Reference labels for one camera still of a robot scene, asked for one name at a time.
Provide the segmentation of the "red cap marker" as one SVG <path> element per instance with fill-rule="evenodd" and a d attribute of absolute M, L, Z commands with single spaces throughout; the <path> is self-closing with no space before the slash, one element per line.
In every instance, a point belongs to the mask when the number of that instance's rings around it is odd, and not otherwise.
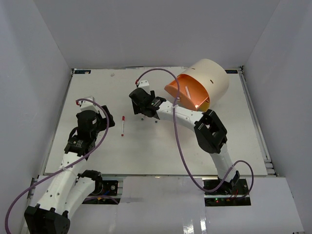
<path fill-rule="evenodd" d="M 121 136 L 124 136 L 124 124 L 125 124 L 125 116 L 122 116 L 122 122 L 121 122 Z"/>

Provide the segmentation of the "white pen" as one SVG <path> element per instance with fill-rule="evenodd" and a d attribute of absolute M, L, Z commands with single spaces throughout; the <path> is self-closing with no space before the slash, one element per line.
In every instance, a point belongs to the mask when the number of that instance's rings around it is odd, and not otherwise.
<path fill-rule="evenodd" d="M 186 92 L 187 97 L 191 99 L 191 95 L 187 86 L 185 86 L 185 92 Z"/>

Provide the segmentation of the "pink top drawer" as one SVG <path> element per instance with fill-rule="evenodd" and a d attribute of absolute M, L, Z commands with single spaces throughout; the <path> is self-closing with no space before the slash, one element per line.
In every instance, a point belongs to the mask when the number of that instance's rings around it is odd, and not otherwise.
<path fill-rule="evenodd" d="M 206 112 L 209 109 L 209 95 L 204 86 L 189 75 L 180 74 L 179 105 L 192 111 Z"/>

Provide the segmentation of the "yellow drawer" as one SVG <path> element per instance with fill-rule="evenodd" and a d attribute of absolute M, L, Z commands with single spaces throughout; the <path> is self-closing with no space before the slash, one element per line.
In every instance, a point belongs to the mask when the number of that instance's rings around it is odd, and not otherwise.
<path fill-rule="evenodd" d="M 209 109 L 209 107 L 210 103 L 205 101 L 198 107 L 198 111 L 206 112 Z"/>

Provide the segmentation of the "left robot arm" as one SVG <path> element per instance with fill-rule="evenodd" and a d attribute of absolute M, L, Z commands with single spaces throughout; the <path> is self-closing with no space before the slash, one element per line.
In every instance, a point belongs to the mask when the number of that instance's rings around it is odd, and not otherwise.
<path fill-rule="evenodd" d="M 89 153 L 96 147 L 98 134 L 115 125 L 107 106 L 104 115 L 94 105 L 81 107 L 78 125 L 69 134 L 60 173 L 55 175 L 35 206 L 28 206 L 24 218 L 31 234 L 66 234 L 71 218 L 88 195 L 103 189 L 101 173 L 82 171 Z"/>

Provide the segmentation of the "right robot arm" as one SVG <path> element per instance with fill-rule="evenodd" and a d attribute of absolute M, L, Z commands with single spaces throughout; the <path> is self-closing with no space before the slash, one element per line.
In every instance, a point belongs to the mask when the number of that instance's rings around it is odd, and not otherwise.
<path fill-rule="evenodd" d="M 222 191 L 232 194 L 238 188 L 239 171 L 235 168 L 227 147 L 227 130 L 213 110 L 192 111 L 174 105 L 163 97 L 155 96 L 154 91 L 147 93 L 143 88 L 136 88 L 130 94 L 134 114 L 163 121 L 171 121 L 175 134 L 178 127 L 192 133 L 193 142 L 207 153 L 214 163 L 218 183 L 212 188 L 202 189 L 207 193 Z"/>

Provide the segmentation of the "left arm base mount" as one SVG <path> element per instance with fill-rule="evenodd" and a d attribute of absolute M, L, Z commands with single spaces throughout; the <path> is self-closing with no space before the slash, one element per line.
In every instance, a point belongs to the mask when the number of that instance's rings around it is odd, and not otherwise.
<path fill-rule="evenodd" d="M 118 205 L 121 195 L 118 193 L 117 180 L 97 182 L 95 190 L 83 201 L 83 204 Z"/>

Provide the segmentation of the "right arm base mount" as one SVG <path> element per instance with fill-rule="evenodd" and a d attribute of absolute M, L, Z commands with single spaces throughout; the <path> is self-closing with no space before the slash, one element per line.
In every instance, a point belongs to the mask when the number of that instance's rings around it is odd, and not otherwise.
<path fill-rule="evenodd" d="M 205 193 L 204 201 L 206 207 L 237 207 L 251 206 L 250 196 L 246 195 L 249 190 L 246 179 L 239 179 L 231 192 L 222 187 L 213 193 Z"/>

